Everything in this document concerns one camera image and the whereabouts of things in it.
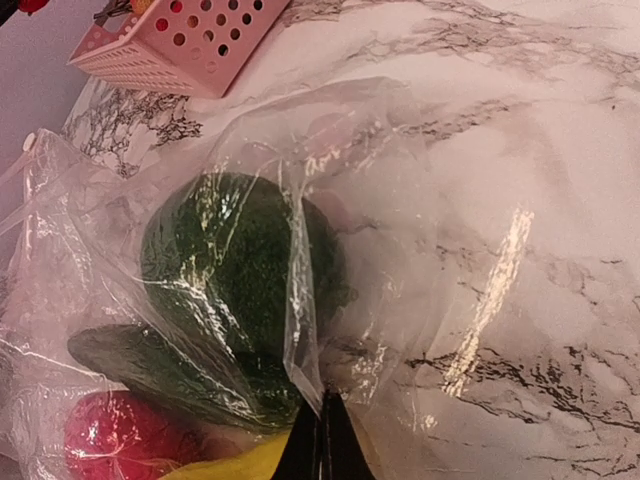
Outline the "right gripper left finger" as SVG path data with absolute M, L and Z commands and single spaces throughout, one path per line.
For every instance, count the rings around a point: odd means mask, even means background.
M 272 480 L 319 480 L 323 452 L 322 421 L 304 401 Z

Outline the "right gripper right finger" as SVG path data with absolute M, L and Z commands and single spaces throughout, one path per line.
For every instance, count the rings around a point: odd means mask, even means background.
M 342 397 L 326 392 L 322 409 L 322 478 L 374 480 Z

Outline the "yellow fake lemon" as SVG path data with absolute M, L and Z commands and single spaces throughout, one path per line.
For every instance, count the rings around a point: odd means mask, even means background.
M 191 463 L 162 479 L 271 479 L 278 466 L 284 467 L 281 479 L 320 479 L 317 470 L 321 456 L 312 459 L 311 455 L 303 453 L 286 453 L 289 436 L 289 432 L 274 435 L 233 457 Z

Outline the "red fake tomato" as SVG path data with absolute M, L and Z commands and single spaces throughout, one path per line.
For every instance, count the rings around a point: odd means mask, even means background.
M 159 479 L 206 458 L 200 432 L 127 390 L 78 400 L 64 454 L 74 479 Z

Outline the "green fake cucumber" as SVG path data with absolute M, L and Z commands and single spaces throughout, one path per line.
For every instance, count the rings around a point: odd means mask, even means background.
M 214 353 L 216 366 L 190 360 L 155 329 L 104 325 L 73 334 L 71 357 L 170 411 L 209 423 L 272 433 L 290 427 L 302 398 L 269 354 Z

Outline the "clear zip top bag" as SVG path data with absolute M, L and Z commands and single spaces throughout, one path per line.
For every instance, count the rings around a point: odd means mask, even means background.
M 25 479 L 437 479 L 411 375 L 447 277 L 410 88 L 335 82 L 130 178 L 42 130 L 1 275 Z

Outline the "green fake vegetable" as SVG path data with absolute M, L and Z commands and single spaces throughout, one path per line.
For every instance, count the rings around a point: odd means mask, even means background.
M 279 186 L 201 175 L 150 217 L 140 273 L 159 320 L 193 342 L 283 357 L 293 213 Z

